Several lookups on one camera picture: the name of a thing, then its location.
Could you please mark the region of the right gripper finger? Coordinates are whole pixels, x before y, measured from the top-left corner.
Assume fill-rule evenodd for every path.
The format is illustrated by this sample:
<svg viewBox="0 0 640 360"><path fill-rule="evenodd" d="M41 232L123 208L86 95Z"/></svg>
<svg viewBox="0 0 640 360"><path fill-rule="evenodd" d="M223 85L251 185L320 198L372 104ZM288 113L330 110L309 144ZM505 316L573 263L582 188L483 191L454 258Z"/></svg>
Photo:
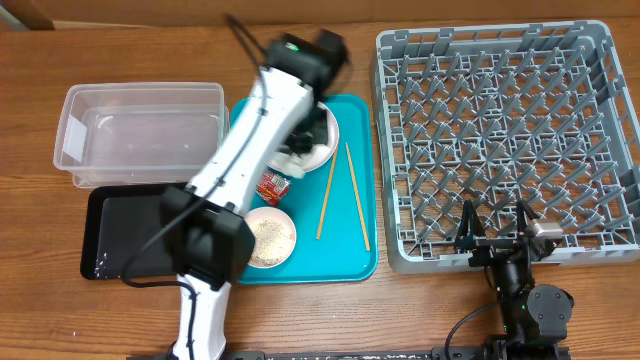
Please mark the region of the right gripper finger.
<svg viewBox="0 0 640 360"><path fill-rule="evenodd" d="M539 215L533 211L526 201L523 199L516 201L516 228L518 233L536 235L538 233L539 219Z"/></svg>
<svg viewBox="0 0 640 360"><path fill-rule="evenodd" d="M474 236L484 237L485 229L480 221L473 202L471 200L465 200L463 203L461 221L458 227L457 239L462 240L463 238L473 238Z"/></svg>

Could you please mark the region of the wooden chopstick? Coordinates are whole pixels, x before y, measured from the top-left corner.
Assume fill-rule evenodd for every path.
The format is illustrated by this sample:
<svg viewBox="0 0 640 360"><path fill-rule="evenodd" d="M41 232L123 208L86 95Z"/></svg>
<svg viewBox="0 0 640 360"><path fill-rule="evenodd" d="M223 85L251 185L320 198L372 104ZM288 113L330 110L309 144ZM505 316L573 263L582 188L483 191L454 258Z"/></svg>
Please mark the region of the wooden chopstick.
<svg viewBox="0 0 640 360"><path fill-rule="evenodd" d="M368 237L368 232L367 232L367 227L366 227L366 221L365 221L365 217L364 217L364 213L363 213L363 209L362 209L362 204L361 204L359 188L358 188L358 184L357 184L356 173L355 173L354 164L353 164L351 151L350 151L350 147L349 147L348 142L345 142L345 150L346 150L346 155L347 155L349 172L350 172L350 176L351 176L351 183L352 183L353 191L354 191L354 198L355 198L356 207L357 207L358 216L359 216L359 222L360 222L360 225L361 225L361 231L362 231L363 240L364 240L364 246L365 246L365 250L367 252L370 252L371 247L370 247L370 242L369 242L369 237Z"/></svg>
<svg viewBox="0 0 640 360"><path fill-rule="evenodd" d="M331 159L331 165L330 165L329 175L328 175L328 178L327 178L326 189L325 189L323 204L322 204L322 208L321 208L321 214L320 214L318 228L317 228L317 232L316 232L316 240L320 240L321 236L322 236L322 231L323 231L323 226L324 226L324 221L325 221L325 216L326 216L326 211L327 211L327 206L328 206L328 201L329 201L329 196L330 196L330 191L331 191L331 186L332 186L332 182L333 182L335 166L336 166L336 162L337 162L336 161L337 160L337 152L338 152L337 150L334 152L334 154L332 156L332 159Z"/></svg>

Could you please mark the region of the white napkin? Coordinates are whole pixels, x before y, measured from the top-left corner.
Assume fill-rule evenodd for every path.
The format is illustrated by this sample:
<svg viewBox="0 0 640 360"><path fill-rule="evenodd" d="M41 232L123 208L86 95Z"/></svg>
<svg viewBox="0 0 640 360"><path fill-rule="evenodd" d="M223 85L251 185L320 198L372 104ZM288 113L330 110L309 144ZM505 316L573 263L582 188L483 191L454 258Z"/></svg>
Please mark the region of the white napkin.
<svg viewBox="0 0 640 360"><path fill-rule="evenodd" d="M310 159L310 154L276 152L269 166L283 175L300 179L306 174L305 166Z"/></svg>

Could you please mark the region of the red snack wrapper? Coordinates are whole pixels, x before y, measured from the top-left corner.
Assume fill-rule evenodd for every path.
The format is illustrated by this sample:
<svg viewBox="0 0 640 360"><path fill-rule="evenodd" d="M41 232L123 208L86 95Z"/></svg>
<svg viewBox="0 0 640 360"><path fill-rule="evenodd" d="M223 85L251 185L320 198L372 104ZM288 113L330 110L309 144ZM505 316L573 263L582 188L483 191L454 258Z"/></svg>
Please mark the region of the red snack wrapper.
<svg viewBox="0 0 640 360"><path fill-rule="evenodd" d="M289 179L267 170L256 187L256 193L268 205L276 207L289 192L290 184Z"/></svg>

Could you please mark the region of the pink bowl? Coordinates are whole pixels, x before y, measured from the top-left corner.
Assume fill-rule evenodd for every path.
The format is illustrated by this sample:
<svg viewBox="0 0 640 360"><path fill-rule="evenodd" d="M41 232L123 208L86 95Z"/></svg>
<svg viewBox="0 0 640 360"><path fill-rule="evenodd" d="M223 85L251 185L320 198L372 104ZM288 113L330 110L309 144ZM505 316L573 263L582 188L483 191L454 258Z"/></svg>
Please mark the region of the pink bowl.
<svg viewBox="0 0 640 360"><path fill-rule="evenodd" d="M297 232L291 218L274 207L260 207L245 217L255 236L255 245L248 264L267 269L284 263L296 246Z"/></svg>

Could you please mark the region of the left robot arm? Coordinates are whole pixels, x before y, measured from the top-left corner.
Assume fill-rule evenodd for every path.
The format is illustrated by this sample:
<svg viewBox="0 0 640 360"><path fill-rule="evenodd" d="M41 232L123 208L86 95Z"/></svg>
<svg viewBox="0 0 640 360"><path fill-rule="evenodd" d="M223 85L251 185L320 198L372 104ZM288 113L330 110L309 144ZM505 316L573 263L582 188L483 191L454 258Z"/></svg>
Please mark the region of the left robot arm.
<svg viewBox="0 0 640 360"><path fill-rule="evenodd" d="M266 49L247 103L226 139L185 188L163 195L159 239L181 289L173 359L218 359L231 284L248 265L255 237L244 219L268 163L281 147L312 147L306 129L347 62L344 39L322 30L311 42L284 34Z"/></svg>

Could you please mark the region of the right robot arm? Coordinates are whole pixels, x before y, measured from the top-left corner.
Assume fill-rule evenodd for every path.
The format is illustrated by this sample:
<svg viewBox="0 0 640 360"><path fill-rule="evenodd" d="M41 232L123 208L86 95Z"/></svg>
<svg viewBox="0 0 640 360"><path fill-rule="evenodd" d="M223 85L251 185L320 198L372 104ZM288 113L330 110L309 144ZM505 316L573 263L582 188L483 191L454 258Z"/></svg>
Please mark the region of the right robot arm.
<svg viewBox="0 0 640 360"><path fill-rule="evenodd" d="M473 317L495 307L501 311L504 333L490 335L474 351L476 359L568 359L569 350L558 343L567 337L574 299L565 290L538 285L532 264L552 254L562 240L556 222L542 219L523 200L516 202L513 238L489 238L473 202L463 203L454 247L471 254L468 264L481 267L496 300L466 315L445 339L444 355L451 359L451 341L457 330Z"/></svg>

